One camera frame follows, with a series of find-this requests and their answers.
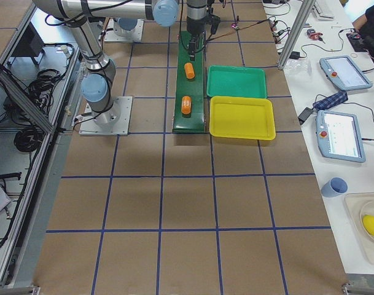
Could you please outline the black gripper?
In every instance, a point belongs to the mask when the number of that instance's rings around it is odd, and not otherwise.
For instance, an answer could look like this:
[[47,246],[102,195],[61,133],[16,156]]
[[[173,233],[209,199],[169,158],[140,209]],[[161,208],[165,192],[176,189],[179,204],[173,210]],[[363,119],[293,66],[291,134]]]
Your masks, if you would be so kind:
[[188,53],[191,60],[195,59],[197,38],[205,27],[207,1],[187,0],[187,31],[191,34],[188,43]]
[[206,6],[206,23],[211,25],[210,33],[216,34],[218,26],[220,24],[220,17],[213,14],[214,9],[212,5],[214,4],[214,0],[208,0]]

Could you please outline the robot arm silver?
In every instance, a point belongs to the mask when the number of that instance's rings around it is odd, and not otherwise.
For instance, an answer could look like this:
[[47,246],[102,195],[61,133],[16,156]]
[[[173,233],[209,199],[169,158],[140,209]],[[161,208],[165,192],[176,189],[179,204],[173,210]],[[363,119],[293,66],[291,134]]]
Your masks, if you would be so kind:
[[[179,15],[179,1],[141,1],[143,16],[119,17],[115,23],[123,30],[135,29],[139,19],[155,20],[160,26],[173,25]],[[203,33],[207,24],[212,25],[213,34],[220,23],[220,17],[212,13],[211,5],[214,1],[186,1],[187,3],[187,31],[193,36]]]
[[37,8],[58,20],[58,25],[70,28],[90,73],[103,72],[105,97],[93,101],[84,95],[94,114],[109,114],[114,104],[111,98],[115,64],[104,53],[93,34],[89,18],[120,18],[122,20],[153,20],[162,27],[172,26],[181,16],[179,1],[34,1]]

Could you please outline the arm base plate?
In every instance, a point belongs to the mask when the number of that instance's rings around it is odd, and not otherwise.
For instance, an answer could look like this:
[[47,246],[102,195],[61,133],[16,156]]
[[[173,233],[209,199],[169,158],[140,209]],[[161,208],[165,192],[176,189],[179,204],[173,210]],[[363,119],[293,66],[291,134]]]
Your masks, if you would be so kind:
[[92,113],[90,105],[86,103],[85,112],[88,112],[89,115],[79,124],[79,135],[127,136],[132,104],[132,96],[114,97],[114,102],[110,110],[95,118],[97,113]]
[[111,18],[106,28],[105,42],[141,42],[143,19]]

